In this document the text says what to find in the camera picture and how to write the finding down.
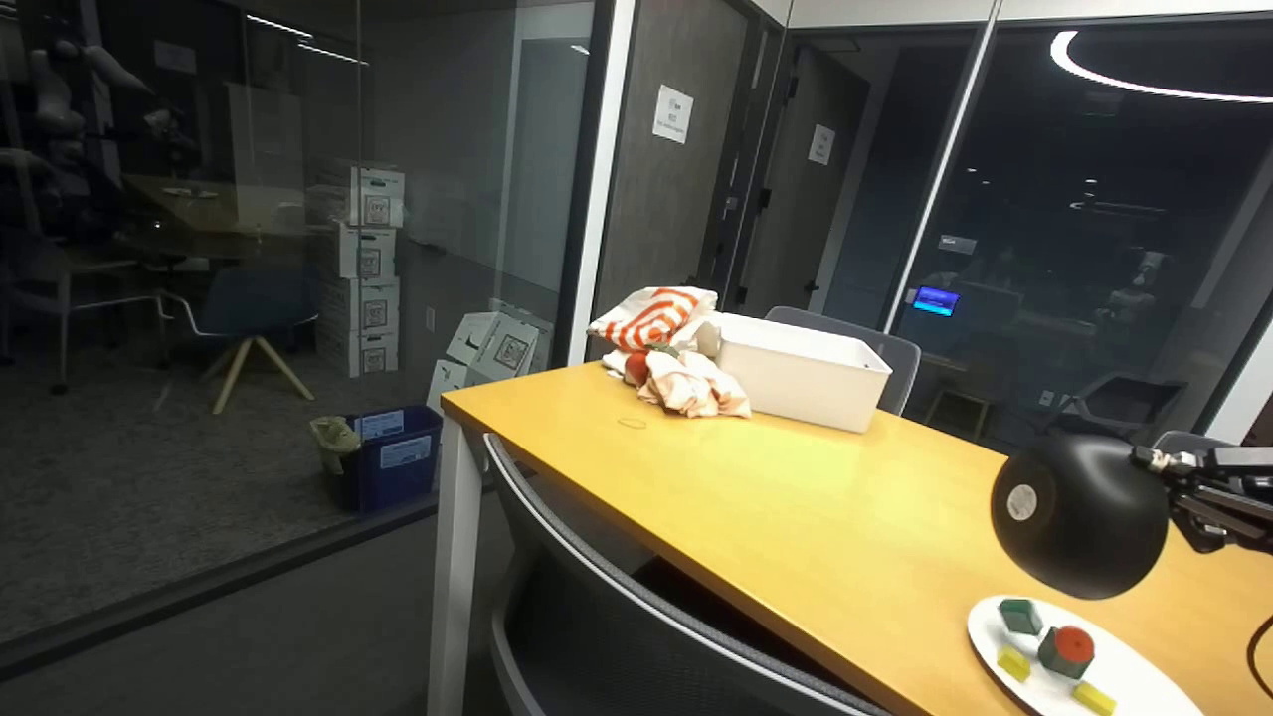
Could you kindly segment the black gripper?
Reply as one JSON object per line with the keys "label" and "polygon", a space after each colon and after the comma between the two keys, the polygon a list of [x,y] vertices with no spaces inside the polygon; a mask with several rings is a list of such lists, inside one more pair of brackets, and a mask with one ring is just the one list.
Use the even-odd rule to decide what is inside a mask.
{"label": "black gripper", "polygon": [[1273,447],[1218,447],[1167,431],[1134,448],[1150,474],[1179,474],[1173,526],[1199,554],[1242,545],[1273,554]]}

